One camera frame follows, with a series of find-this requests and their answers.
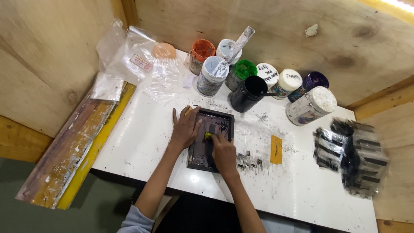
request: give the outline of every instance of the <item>wooden wall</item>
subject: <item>wooden wall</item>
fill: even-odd
[[[378,219],[414,223],[414,102],[360,120],[376,127],[390,170],[373,198]]]
[[[54,137],[92,84],[113,17],[110,0],[0,1],[0,115]]]
[[[176,48],[256,30],[243,59],[324,73],[341,106],[414,74],[414,26],[350,0],[139,0],[139,24]],[[318,34],[304,30],[318,23]]]

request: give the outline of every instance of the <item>table surface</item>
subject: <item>table surface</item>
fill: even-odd
[[[177,58],[187,56],[177,51]],[[180,84],[190,72],[185,70]],[[321,169],[313,158],[313,132],[329,128],[332,117],[354,120],[354,113],[338,107],[335,112],[305,126],[296,126],[286,117],[287,100],[265,97],[248,112],[234,111],[230,90],[223,84],[211,98],[196,88],[176,94],[163,106],[144,93],[150,78],[141,82],[99,153],[93,168],[147,181],[169,142],[173,123],[172,109],[180,112],[186,105],[233,114],[237,162],[262,168],[241,170],[243,185],[256,209],[347,232],[378,232],[372,200],[351,196],[344,191],[339,173]],[[270,163],[271,135],[283,140],[282,164]],[[233,202],[220,174],[187,168],[188,150],[178,158],[168,187]]]

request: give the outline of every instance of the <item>right hand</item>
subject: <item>right hand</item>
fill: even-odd
[[[214,149],[212,156],[216,167],[224,179],[239,176],[236,169],[236,148],[223,134],[212,134]]]

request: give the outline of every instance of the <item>gray sleeve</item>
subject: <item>gray sleeve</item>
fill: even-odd
[[[154,220],[145,217],[137,207],[131,205],[118,233],[150,233],[153,224]]]

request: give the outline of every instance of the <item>green paint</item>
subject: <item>green paint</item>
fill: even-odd
[[[249,76],[257,75],[258,70],[252,62],[241,60],[234,65],[234,74],[243,81]]]

